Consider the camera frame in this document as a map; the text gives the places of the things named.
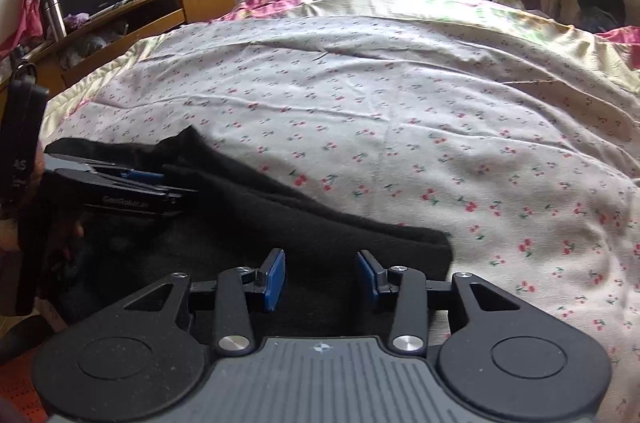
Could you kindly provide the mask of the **black pants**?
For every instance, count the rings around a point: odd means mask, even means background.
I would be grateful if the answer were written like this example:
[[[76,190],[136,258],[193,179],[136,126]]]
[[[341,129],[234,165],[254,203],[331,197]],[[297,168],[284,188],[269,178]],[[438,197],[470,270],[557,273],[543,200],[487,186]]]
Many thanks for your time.
[[[107,208],[100,190],[54,174],[43,177],[18,217],[22,262],[18,299],[49,301],[75,323],[169,273],[196,281],[236,266],[259,265],[284,250],[288,286],[273,328],[299,335],[352,335],[385,330],[361,316],[358,252],[384,266],[446,278],[449,241],[431,228],[400,227],[345,214],[308,198],[207,146],[193,128],[157,144],[63,138],[47,154],[85,157],[160,175],[179,191],[154,214],[138,200],[115,195]]]

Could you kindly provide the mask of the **cherry print bed sheet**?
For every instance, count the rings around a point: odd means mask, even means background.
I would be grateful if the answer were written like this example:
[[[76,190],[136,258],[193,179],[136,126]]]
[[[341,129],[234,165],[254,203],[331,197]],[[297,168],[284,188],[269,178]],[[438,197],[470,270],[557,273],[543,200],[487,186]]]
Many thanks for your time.
[[[469,270],[608,351],[639,417],[639,48],[486,0],[201,22],[53,98],[41,138],[209,146],[332,208],[445,231]]]

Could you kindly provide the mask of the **steel thermos bottle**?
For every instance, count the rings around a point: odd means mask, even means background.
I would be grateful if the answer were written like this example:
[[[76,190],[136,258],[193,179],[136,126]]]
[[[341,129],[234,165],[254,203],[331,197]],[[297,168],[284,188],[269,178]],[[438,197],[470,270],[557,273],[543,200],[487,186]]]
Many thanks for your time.
[[[66,37],[67,33],[58,0],[47,0],[44,3],[44,12],[49,21],[54,40],[59,42]]]

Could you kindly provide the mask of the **wooden bedside cabinet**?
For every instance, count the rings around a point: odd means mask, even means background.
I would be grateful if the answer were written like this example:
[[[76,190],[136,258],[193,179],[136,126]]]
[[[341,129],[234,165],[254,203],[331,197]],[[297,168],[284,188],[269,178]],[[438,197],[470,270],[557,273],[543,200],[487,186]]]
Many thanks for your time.
[[[124,54],[141,39],[195,22],[218,19],[235,0],[124,0],[93,16],[66,16],[66,37],[56,42],[40,1],[43,38],[18,45],[2,61],[1,98],[6,99],[11,70],[25,59],[37,68],[38,83],[55,96],[102,65]]]

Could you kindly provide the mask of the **black bag by curtain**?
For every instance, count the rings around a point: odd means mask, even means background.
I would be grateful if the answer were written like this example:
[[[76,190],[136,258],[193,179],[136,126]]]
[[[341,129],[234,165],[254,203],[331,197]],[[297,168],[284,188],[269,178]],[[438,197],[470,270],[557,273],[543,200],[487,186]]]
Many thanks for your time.
[[[605,33],[626,24],[624,0],[576,0],[577,25],[584,31]]]

